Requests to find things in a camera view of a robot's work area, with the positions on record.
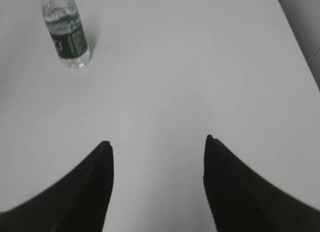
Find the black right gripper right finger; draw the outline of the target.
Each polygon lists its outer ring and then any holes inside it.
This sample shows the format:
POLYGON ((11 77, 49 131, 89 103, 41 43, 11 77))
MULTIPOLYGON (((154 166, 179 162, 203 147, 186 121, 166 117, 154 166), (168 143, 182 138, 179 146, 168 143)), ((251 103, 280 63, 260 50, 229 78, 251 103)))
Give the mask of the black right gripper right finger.
POLYGON ((319 231, 319 210, 269 183, 211 135, 203 165, 217 231, 319 231))

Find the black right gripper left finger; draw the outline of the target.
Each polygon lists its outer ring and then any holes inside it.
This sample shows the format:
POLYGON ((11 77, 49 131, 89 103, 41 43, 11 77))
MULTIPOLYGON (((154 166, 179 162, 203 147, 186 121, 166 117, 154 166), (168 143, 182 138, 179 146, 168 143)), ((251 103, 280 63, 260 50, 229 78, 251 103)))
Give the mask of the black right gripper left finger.
POLYGON ((113 148, 101 142, 67 175, 0 214, 1 231, 102 231, 114 184, 113 148))

